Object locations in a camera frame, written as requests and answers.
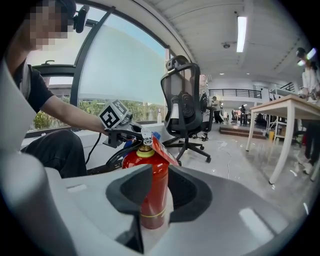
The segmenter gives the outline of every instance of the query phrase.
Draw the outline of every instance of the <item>white wall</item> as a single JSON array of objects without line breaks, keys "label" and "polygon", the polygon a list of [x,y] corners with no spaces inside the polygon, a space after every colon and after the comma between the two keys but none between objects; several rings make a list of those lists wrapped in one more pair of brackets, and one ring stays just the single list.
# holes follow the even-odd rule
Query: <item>white wall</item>
[{"label": "white wall", "polygon": [[246,89],[253,90],[254,84],[251,79],[245,78],[216,78],[208,83],[209,89]]}]

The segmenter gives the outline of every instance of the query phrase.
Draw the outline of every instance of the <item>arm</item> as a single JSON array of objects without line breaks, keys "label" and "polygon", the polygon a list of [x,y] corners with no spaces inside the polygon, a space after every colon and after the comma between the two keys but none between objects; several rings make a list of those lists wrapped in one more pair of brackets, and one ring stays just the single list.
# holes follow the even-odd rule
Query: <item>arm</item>
[{"label": "arm", "polygon": [[40,109],[72,127],[108,135],[99,117],[65,103],[56,96],[51,96]]}]

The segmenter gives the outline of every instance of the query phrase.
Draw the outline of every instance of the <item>office chair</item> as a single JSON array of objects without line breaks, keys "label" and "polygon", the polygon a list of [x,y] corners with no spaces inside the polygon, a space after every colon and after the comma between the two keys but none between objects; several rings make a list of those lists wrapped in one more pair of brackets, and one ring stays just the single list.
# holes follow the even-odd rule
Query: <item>office chair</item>
[{"label": "office chair", "polygon": [[[176,158],[178,161],[183,153],[190,149],[205,156],[206,162],[210,163],[211,156],[202,151],[205,147],[199,143],[189,142],[189,136],[192,134],[203,130],[209,131],[213,119],[213,110],[208,107],[212,116],[211,123],[210,121],[203,123],[199,100],[200,68],[195,63],[189,63],[181,55],[170,59],[166,63],[166,68],[167,74],[161,78],[161,87],[168,108],[164,126],[175,138],[165,141],[163,145],[167,148],[182,148]],[[182,138],[184,142],[173,144]]]}]

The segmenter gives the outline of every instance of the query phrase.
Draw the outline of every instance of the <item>window frame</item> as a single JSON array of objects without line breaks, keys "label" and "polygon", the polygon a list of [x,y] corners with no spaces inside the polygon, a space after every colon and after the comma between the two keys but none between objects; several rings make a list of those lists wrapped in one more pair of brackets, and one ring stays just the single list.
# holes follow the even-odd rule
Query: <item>window frame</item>
[{"label": "window frame", "polygon": [[[43,77],[73,77],[71,93],[70,93],[70,104],[76,107],[78,106],[78,102],[79,102],[78,92],[79,92],[80,78],[81,78],[81,74],[82,74],[82,70],[85,64],[87,54],[89,52],[91,44],[95,39],[95,36],[99,32],[99,29],[102,27],[102,25],[105,23],[105,21],[108,19],[108,17],[111,14],[114,14],[124,19],[125,21],[132,23],[133,25],[137,26],[139,29],[147,33],[149,36],[151,36],[154,40],[156,40],[165,50],[165,56],[164,56],[165,64],[168,61],[167,60],[168,53],[169,53],[168,56],[170,56],[170,54],[175,56],[175,54],[170,50],[170,46],[166,44],[160,37],[158,37],[155,33],[153,33],[150,29],[148,29],[146,26],[144,26],[142,23],[140,23],[136,19],[130,17],[129,15],[121,11],[118,11],[115,6],[109,7],[102,3],[97,3],[90,0],[77,0],[76,3],[80,5],[88,5],[90,7],[101,9],[106,11],[106,13],[99,21],[87,19],[85,26],[90,27],[91,30],[81,45],[81,48],[75,59],[74,65],[48,63],[48,64],[32,66],[32,68],[38,70]],[[137,123],[141,125],[147,125],[147,124],[156,124],[157,121],[138,121]],[[80,129],[70,127],[70,126],[53,128],[53,129],[36,130],[36,131],[27,132],[25,135],[25,139],[40,137],[43,133],[49,134],[58,130],[70,130],[73,132],[80,131]]]}]

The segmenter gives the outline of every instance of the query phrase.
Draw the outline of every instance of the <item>glass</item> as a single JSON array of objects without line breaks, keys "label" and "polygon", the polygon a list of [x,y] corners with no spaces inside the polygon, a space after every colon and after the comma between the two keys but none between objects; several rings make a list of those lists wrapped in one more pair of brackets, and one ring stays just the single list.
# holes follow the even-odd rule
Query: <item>glass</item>
[{"label": "glass", "polygon": [[164,47],[132,23],[110,15],[87,54],[79,105],[118,99],[132,111],[135,121],[156,121],[156,109],[163,109],[163,116],[165,113],[160,84],[165,64]]},{"label": "glass", "polygon": [[67,38],[51,39],[51,44],[42,50],[31,51],[26,62],[32,66],[44,64],[48,60],[54,60],[50,64],[74,65],[78,52],[85,41],[91,27],[84,27],[82,33],[68,32]]},{"label": "glass", "polygon": [[[46,86],[50,91],[66,103],[70,103],[71,86],[73,77],[70,76],[52,76],[44,77]],[[32,125],[29,128],[29,132],[41,131],[47,129],[55,129],[61,127],[67,127],[68,125],[60,120],[42,112],[41,110],[36,114]]]}]

